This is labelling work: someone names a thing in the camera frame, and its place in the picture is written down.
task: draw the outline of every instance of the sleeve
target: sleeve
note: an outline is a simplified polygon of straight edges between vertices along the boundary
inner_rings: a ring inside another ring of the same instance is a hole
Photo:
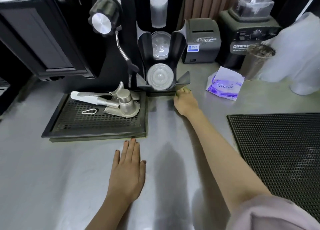
[[[227,230],[320,230],[320,224],[290,200],[257,196],[232,213]]]

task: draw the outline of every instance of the black thermal printer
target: black thermal printer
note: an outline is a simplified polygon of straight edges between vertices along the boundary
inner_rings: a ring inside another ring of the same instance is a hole
[[[216,59],[221,45],[219,27],[210,18],[186,21],[187,46],[183,63],[211,63]]]

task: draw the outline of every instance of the countertop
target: countertop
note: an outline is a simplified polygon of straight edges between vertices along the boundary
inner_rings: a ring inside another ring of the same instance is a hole
[[[214,127],[237,150],[226,115],[320,112],[320,93],[299,96],[287,82],[246,81],[237,101],[205,91],[217,64],[179,63],[189,88]],[[39,82],[0,123],[0,228],[84,229],[108,188],[112,159],[123,140],[51,143],[42,139],[63,93]],[[229,217],[221,192],[190,123],[172,97],[149,98],[148,136],[138,139],[146,183],[120,229],[224,229]]]

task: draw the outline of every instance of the purple and white tissue pack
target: purple and white tissue pack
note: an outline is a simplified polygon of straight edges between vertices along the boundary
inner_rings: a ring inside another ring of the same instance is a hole
[[[235,101],[244,79],[241,74],[221,66],[217,72],[209,76],[206,90]]]

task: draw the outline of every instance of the hand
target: hand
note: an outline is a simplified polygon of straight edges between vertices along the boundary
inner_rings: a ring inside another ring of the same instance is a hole
[[[134,138],[125,141],[122,154],[116,150],[107,197],[121,197],[129,205],[140,195],[146,178],[146,161],[140,162],[140,144]]]
[[[199,109],[197,100],[193,97],[192,92],[187,87],[177,91],[173,102],[178,112],[186,117]]]

